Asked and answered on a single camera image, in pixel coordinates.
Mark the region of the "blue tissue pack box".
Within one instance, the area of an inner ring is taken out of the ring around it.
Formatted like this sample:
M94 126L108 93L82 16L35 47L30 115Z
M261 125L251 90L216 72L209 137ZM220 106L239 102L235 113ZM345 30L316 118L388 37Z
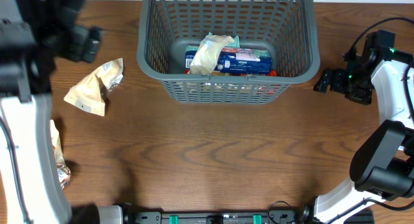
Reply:
M214 72L230 74L270 74L272 58L265 49L224 47Z

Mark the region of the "teal snack wrapper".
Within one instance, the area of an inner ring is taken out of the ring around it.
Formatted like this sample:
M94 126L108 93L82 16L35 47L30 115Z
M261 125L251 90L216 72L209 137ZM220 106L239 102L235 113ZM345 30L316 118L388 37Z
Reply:
M227 42L227 44L225 45L225 47L230 47L230 48L240 48L240 42L239 42L239 37L231 37L231 36L220 36L220 35L215 35L212 34L211 32L208 33L207 36L204 37L204 39L202 40L203 43L208 43L208 42Z

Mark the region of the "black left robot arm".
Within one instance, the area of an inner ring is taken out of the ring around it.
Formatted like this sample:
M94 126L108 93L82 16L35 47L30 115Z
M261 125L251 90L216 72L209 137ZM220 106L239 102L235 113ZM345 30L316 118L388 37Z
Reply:
M73 207L52 149L55 57L91 63L99 28L76 24L85 0L1 0L1 178L9 223L121 223L118 205Z

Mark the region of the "white brown treat pouch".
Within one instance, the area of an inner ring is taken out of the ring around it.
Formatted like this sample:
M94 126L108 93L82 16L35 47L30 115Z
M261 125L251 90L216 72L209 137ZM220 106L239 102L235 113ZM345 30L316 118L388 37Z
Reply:
M71 170L65 163L63 157L63 151L61 148L60 133L56 128L56 125L53 120L50 120L50 136L52 141L52 146L54 148L54 156L56 160L56 166L58 169L58 179L62 188L67 186L71 179Z

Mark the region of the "beige clear pouch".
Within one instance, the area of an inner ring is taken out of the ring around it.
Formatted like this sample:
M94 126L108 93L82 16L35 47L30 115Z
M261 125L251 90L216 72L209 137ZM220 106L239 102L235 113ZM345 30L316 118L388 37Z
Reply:
M217 66L224 47L234 43L231 36L207 35L201 42L190 63L190 74L211 74Z

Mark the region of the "red snack bar package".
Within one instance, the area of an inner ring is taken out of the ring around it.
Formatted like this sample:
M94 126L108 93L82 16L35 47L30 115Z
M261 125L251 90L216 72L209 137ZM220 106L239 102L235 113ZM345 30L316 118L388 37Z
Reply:
M271 77L276 77L278 74L276 71L270 71L267 74L237 74L237 73L222 73L219 71L214 71L212 73L212 76L242 76L242 77L258 77L258 76L271 76ZM214 86L216 87L217 90L219 91L224 91L226 88L229 89L233 89L233 90L237 90L238 85L237 84L224 84L224 83L214 83ZM252 88L252 84L248 84L245 86L242 86L241 90L245 93L248 90L251 90ZM207 82L207 83L202 83L201 84L201 90L202 91L210 91L212 89L212 83Z

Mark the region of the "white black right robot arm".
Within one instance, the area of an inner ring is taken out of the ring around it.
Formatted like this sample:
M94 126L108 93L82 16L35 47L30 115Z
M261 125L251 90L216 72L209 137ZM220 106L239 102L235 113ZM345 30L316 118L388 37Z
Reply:
M374 223L371 205L404 211L413 203L392 207L390 201L413 197L413 55L394 48L395 34L378 30L365 38L363 53L344 55L345 69L326 69L314 86L369 105L378 101L379 127L354 154L349 177L315 197L296 223Z

